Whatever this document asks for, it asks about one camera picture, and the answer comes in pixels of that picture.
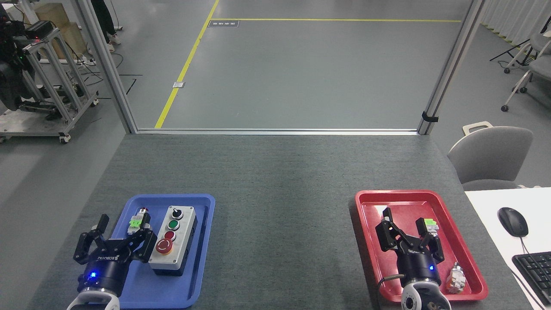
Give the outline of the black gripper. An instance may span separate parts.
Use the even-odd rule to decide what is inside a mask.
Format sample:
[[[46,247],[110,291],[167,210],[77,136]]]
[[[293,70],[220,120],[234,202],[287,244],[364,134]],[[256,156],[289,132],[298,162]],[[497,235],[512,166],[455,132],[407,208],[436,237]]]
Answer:
[[[73,259],[86,267],[77,279],[78,292],[104,289],[120,297],[131,261],[147,263],[153,253],[157,236],[151,228],[140,228],[122,241],[105,241],[102,234],[108,223],[109,216],[102,214],[98,224],[79,237]],[[89,254],[92,242],[96,249]]]
[[[418,218],[415,221],[421,240],[418,251],[409,245],[407,236],[393,221],[391,208],[382,212],[382,219],[375,230],[378,243],[383,252],[391,249],[397,251],[398,272],[405,275],[401,286],[406,287],[412,281],[433,281],[441,285],[441,278],[437,265],[445,260],[440,238],[439,225],[432,218]]]

